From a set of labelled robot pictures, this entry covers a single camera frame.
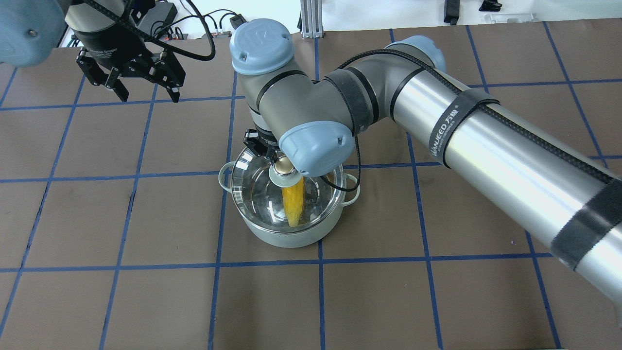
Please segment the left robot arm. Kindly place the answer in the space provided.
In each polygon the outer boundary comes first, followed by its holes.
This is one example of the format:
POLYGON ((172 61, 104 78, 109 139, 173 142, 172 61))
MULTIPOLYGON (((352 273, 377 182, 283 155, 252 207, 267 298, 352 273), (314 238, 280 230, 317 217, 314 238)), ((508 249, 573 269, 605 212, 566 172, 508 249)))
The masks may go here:
POLYGON ((37 66, 49 57, 66 28, 83 47, 76 64, 92 86, 103 86, 126 102, 121 79, 143 78, 162 86, 177 103, 185 71, 170 49, 153 53, 137 26, 153 0, 3 0, 1 62, 37 66))

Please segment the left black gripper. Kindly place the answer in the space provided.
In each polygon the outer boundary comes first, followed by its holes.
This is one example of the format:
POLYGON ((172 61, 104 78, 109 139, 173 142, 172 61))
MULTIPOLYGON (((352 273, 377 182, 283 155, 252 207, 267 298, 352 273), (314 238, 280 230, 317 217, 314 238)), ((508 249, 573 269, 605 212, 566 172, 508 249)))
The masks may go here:
POLYGON ((132 33, 76 32, 75 36, 83 44, 76 63, 92 86, 103 86, 127 102, 129 91, 119 77, 140 77, 160 84, 171 101, 179 102, 185 70, 171 50, 153 53, 142 38, 132 33))

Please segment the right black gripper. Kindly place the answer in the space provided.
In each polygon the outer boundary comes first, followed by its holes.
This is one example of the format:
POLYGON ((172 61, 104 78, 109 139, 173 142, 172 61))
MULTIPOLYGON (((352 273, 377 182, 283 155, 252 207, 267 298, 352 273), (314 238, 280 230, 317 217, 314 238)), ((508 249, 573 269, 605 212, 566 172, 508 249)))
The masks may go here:
POLYGON ((274 164, 281 154, 277 139, 271 131, 266 129, 247 129, 243 137, 243 143, 253 155, 263 157, 271 164, 274 164))

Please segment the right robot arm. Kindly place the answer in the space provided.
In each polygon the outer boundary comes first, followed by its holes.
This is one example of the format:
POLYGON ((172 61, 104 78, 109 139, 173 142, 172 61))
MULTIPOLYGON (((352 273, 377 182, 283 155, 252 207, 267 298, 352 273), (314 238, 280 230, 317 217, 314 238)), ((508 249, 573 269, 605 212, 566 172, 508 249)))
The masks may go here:
POLYGON ((449 76, 433 40, 358 54, 318 82, 270 18, 240 25, 229 49, 260 149, 289 159, 278 181, 328 174, 390 118, 621 307, 621 178, 449 76))

